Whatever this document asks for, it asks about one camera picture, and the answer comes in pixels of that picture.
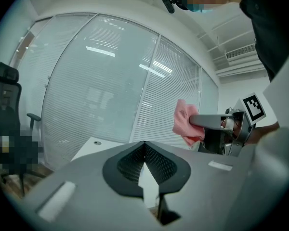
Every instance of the white wall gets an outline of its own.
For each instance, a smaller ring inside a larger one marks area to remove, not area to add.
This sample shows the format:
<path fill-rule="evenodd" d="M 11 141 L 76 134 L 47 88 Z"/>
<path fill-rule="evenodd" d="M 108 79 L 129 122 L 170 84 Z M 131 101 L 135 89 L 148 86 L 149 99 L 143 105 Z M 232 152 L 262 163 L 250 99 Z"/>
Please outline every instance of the white wall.
<path fill-rule="evenodd" d="M 219 86 L 214 63 L 202 42 L 171 14 L 139 0 L 58 0 L 39 19 L 61 13 L 104 13 L 144 25 L 171 40 L 196 60 Z"/>
<path fill-rule="evenodd" d="M 277 121 L 270 104 L 263 95 L 263 91 L 270 84 L 268 77 L 245 79 L 230 83 L 221 84 L 219 88 L 218 113 L 224 114 L 226 109 L 233 107 L 239 98 L 243 98 L 255 92 L 261 102 L 266 118 L 257 122 L 257 127 L 271 125 Z"/>
<path fill-rule="evenodd" d="M 36 20 L 29 0 L 16 0 L 0 22 L 0 62 L 9 64 L 17 46 Z"/>

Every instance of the ceiling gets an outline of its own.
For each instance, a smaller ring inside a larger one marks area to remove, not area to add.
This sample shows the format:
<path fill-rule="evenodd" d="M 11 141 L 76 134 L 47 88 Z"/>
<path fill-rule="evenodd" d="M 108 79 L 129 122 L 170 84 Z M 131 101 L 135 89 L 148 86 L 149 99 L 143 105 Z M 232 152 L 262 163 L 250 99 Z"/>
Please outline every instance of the ceiling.
<path fill-rule="evenodd" d="M 168 13 L 161 0 L 141 0 Z M 219 6 L 206 13 L 193 13 L 175 6 L 172 16 L 180 20 L 208 49 L 216 70 L 229 67 L 224 55 L 254 43 L 251 20 L 239 8 L 238 3 Z"/>

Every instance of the pink cloth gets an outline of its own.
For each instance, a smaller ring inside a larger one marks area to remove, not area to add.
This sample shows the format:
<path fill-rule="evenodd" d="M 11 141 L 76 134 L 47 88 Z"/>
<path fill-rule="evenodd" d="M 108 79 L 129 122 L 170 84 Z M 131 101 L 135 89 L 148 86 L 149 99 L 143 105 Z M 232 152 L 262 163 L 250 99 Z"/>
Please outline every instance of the pink cloth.
<path fill-rule="evenodd" d="M 199 112 L 193 104 L 186 104 L 179 99 L 174 111 L 174 125 L 172 131 L 182 136 L 188 146 L 204 140 L 204 128 L 189 123 L 189 117 L 198 115 Z"/>

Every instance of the mesh backrest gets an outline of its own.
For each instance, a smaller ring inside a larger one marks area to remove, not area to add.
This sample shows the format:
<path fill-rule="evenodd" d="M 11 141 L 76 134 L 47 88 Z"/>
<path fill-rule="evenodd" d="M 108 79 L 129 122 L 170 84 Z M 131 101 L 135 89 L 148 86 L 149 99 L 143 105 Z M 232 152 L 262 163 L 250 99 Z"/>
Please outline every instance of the mesh backrest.
<path fill-rule="evenodd" d="M 0 132 L 20 129 L 18 115 L 20 93 L 19 84 L 8 84 L 0 80 Z"/>

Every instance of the chair armrest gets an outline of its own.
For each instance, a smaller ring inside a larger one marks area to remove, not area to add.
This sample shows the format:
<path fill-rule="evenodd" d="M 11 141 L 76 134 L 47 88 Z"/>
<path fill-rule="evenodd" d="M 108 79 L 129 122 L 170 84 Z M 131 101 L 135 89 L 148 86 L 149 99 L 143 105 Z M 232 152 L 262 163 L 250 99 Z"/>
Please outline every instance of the chair armrest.
<path fill-rule="evenodd" d="M 28 113 L 27 116 L 30 117 L 31 119 L 35 120 L 35 121 L 41 121 L 42 120 L 39 116 L 32 114 L 32 113 Z"/>

